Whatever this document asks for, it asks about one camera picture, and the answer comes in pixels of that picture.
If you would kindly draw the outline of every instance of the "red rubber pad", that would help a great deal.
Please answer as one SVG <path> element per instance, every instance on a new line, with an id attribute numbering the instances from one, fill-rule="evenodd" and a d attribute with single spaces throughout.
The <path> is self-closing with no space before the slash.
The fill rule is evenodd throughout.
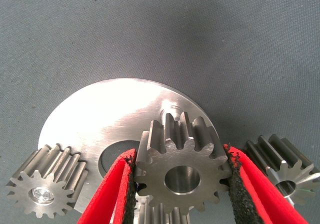
<path id="1" fill-rule="evenodd" d="M 109 224 L 114 208 L 113 224 L 122 224 L 136 155 L 131 149 L 115 160 L 77 224 Z"/>
<path id="2" fill-rule="evenodd" d="M 258 214 L 265 224 L 307 224 L 307 221 L 282 196 L 278 189 L 242 151 L 231 147 L 228 152 L 236 164 L 241 163 L 240 177 L 252 197 Z"/>

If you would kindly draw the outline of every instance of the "steel gear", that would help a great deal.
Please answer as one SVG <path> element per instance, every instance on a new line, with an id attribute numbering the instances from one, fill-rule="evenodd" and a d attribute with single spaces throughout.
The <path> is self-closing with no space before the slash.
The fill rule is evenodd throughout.
<path id="1" fill-rule="evenodd" d="M 268 141 L 260 136 L 257 144 L 248 141 L 246 146 L 247 155 L 291 205 L 303 205 L 306 197 L 315 196 L 319 170 L 286 138 L 272 135 Z"/>
<path id="2" fill-rule="evenodd" d="M 191 207 L 203 211 L 204 201 L 217 203 L 218 191 L 228 190 L 220 183 L 231 175 L 227 159 L 215 129 L 202 117 L 190 123 L 186 112 L 179 121 L 168 113 L 164 125 L 154 120 L 142 134 L 136 160 L 138 194 L 151 195 L 150 206 L 163 203 L 165 213 L 175 207 L 182 215 Z"/>
<path id="3" fill-rule="evenodd" d="M 65 215 L 74 207 L 88 172 L 80 154 L 70 152 L 71 148 L 61 151 L 58 145 L 35 151 L 10 179 L 7 197 L 38 218 Z"/>
<path id="4" fill-rule="evenodd" d="M 181 215 L 178 208 L 174 208 L 170 214 L 164 213 L 164 205 L 149 206 L 150 196 L 138 196 L 139 206 L 137 224 L 191 224 L 189 214 Z"/>

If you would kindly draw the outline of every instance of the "plate hole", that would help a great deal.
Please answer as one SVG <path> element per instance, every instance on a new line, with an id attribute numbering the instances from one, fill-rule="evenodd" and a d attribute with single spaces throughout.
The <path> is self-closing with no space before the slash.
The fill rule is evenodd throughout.
<path id="1" fill-rule="evenodd" d="M 105 174 L 109 171 L 110 167 L 120 154 L 133 148 L 138 151 L 139 143 L 139 141 L 135 140 L 124 140 L 108 146 L 102 152 L 98 162 L 99 172 L 101 176 L 105 176 Z"/>

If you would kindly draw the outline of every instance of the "gear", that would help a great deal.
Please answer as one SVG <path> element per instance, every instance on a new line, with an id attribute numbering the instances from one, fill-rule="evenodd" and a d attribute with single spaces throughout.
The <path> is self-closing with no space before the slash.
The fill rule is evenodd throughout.
<path id="1" fill-rule="evenodd" d="M 163 204 L 155 207 L 149 206 L 150 196 L 137 197 L 137 222 L 138 224 L 191 224 L 190 216 L 181 215 L 178 208 L 170 214 L 164 213 Z"/>
<path id="2" fill-rule="evenodd" d="M 65 215 L 73 209 L 88 172 L 80 154 L 70 152 L 71 148 L 61 151 L 58 145 L 35 151 L 10 179 L 7 197 L 38 218 Z"/>
<path id="3" fill-rule="evenodd" d="M 263 136 L 257 144 L 248 141 L 247 155 L 291 205 L 305 204 L 320 187 L 319 171 L 286 138 L 272 135 L 269 141 Z"/>
<path id="4" fill-rule="evenodd" d="M 215 129 L 202 117 L 191 124 L 186 112 L 179 121 L 168 113 L 165 125 L 154 120 L 143 132 L 134 180 L 139 195 L 153 197 L 150 206 L 163 203 L 165 213 L 178 207 L 186 215 L 192 207 L 203 211 L 206 200 L 217 203 L 218 191 L 228 190 L 220 182 L 231 175 L 227 159 Z"/>

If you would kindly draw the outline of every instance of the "silver gear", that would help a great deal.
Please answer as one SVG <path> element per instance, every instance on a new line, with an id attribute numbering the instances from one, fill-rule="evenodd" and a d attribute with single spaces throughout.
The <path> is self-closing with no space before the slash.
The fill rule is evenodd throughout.
<path id="1" fill-rule="evenodd" d="M 202 117 L 190 123 L 186 112 L 179 121 L 168 113 L 164 125 L 152 121 L 136 159 L 134 180 L 145 187 L 138 194 L 151 195 L 152 207 L 163 203 L 165 213 L 175 207 L 182 215 L 192 207 L 203 211 L 204 201 L 217 203 L 218 191 L 228 190 L 220 183 L 231 175 L 228 158 L 215 129 Z"/>
<path id="2" fill-rule="evenodd" d="M 286 138 L 272 135 L 258 138 L 257 144 L 247 142 L 247 155 L 275 185 L 291 205 L 305 204 L 320 187 L 320 173 Z"/>
<path id="3" fill-rule="evenodd" d="M 71 148 L 61 151 L 58 145 L 35 151 L 10 179 L 7 197 L 38 218 L 65 215 L 73 209 L 88 172 L 80 154 L 70 152 Z"/>
<path id="4" fill-rule="evenodd" d="M 137 224 L 191 224 L 190 216 L 181 215 L 178 208 L 170 214 L 164 213 L 164 205 L 149 206 L 150 196 L 137 196 Z"/>

